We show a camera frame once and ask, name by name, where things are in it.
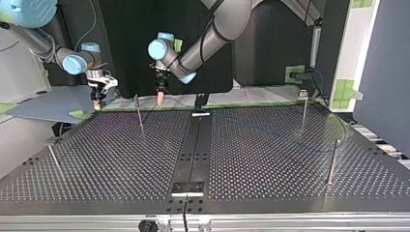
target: blue joint cap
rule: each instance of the blue joint cap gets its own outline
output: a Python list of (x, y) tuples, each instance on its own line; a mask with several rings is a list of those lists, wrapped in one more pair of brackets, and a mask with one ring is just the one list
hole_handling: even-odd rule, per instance
[(168, 46), (163, 40), (154, 40), (148, 45), (148, 53), (154, 60), (161, 60), (168, 53)]
[(196, 77), (196, 72), (193, 72), (186, 77), (180, 79), (184, 84), (189, 84)]
[(172, 35), (170, 33), (165, 33), (165, 32), (159, 32), (158, 33), (158, 39), (164, 39), (164, 40), (169, 40), (169, 41), (175, 42), (174, 35)]
[(99, 53), (102, 52), (100, 45), (98, 43), (83, 43), (81, 45), (81, 50), (99, 52)]
[(87, 62), (78, 55), (69, 55), (63, 60), (64, 70), (71, 75), (78, 75), (87, 71)]

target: robotic arm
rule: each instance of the robotic arm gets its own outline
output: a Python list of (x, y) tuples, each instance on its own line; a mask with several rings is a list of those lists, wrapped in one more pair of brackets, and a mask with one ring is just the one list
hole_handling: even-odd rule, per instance
[(92, 88), (91, 99), (100, 110), (106, 94), (118, 81), (103, 70), (100, 46), (83, 43), (76, 52), (55, 43), (54, 39), (39, 29), (49, 23), (56, 13), (57, 0), (1, 0), (0, 26), (24, 42), (32, 52), (46, 62), (59, 65), (69, 74), (87, 74)]
[(214, 14), (205, 34), (187, 51), (179, 56), (173, 49), (174, 36), (159, 33), (149, 44), (148, 52), (156, 61), (155, 70), (161, 79), (159, 103), (163, 97), (163, 82), (174, 73), (179, 80), (189, 84), (196, 77), (196, 70), (225, 44), (238, 39), (248, 26), (254, 0), (201, 0)]

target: green tape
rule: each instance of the green tape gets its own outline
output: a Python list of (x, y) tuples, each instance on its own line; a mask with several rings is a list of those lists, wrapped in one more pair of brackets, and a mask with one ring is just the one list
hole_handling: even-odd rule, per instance
[(180, 53), (182, 50), (182, 44), (184, 43), (184, 41), (181, 40), (175, 40), (174, 42), (174, 49), (175, 52)]
[(354, 80), (340, 79), (337, 81), (332, 108), (334, 109), (347, 109), (349, 108), (350, 101), (354, 97), (353, 86)]
[(290, 77), (290, 74), (291, 73), (304, 73), (304, 72), (305, 72), (304, 65), (286, 67), (284, 82), (286, 84), (303, 84), (304, 83), (303, 80), (296, 80), (295, 78)]
[(13, 21), (13, 19), (6, 13), (2, 13), (0, 11), (0, 21), (2, 22), (8, 22), (8, 23), (12, 23), (14, 24), (15, 22)]
[(353, 0), (352, 8), (369, 8), (373, 6), (373, 0)]
[(71, 116), (81, 120), (87, 120), (90, 118), (89, 114), (84, 113), (82, 110), (76, 110), (69, 113)]
[(11, 103), (0, 103), (0, 116), (6, 114), (7, 111), (14, 109), (15, 105)]

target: black panel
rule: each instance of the black panel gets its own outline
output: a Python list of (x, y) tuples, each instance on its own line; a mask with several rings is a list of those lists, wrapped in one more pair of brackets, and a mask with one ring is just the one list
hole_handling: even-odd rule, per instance
[[(96, 10), (97, 24), (94, 30), (82, 40), (81, 44), (86, 42), (98, 43), (102, 49), (102, 61), (104, 63), (107, 63), (104, 68), (110, 70), (114, 74), (114, 76), (116, 76), (117, 73), (114, 69), (115, 64), (113, 63), (111, 58), (110, 44), (108, 43), (108, 37), (106, 35), (107, 33), (100, 9), (99, 0), (92, 0), (92, 2)], [(90, 1), (88, 0), (60, 0), (60, 4), (74, 48), (78, 40), (91, 29), (94, 23), (93, 9), (91, 7)], [(81, 76), (81, 80), (82, 84), (86, 84), (85, 75)]]
[(284, 84), (286, 67), (308, 65), (310, 47), (311, 29), (282, 2), (264, 1), (235, 43), (236, 80), (243, 86)]
[(410, 155), (410, 1), (380, 2), (356, 103), (355, 119)]
[(316, 62), (316, 69), (324, 77), (323, 94), (325, 96), (330, 95), (332, 92), (349, 4), (350, 0), (329, 0), (326, 2)]
[[(156, 94), (156, 77), (148, 65), (148, 44), (159, 31), (171, 32), (184, 41), (183, 52), (200, 38), (211, 15), (201, 1), (192, 0), (100, 0), (113, 60), (125, 98), (135, 93), (141, 96)], [(219, 93), (232, 88), (231, 46), (226, 45), (205, 66), (190, 85), (183, 85), (175, 77), (169, 80), (173, 94)]]

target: metal bracket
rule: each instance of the metal bracket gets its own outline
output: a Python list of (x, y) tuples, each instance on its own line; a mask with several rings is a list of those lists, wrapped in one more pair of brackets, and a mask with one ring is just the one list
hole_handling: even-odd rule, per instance
[(172, 197), (203, 197), (204, 183), (174, 183)]
[(158, 222), (158, 228), (160, 232), (171, 232), (171, 222), (169, 220), (163, 220)]
[(362, 101), (363, 100), (363, 94), (359, 91), (354, 91), (353, 92), (353, 99), (358, 100), (358, 101)]
[(195, 110), (192, 113), (192, 117), (207, 117), (211, 113), (202, 107), (208, 103), (209, 94), (197, 95), (195, 99)]

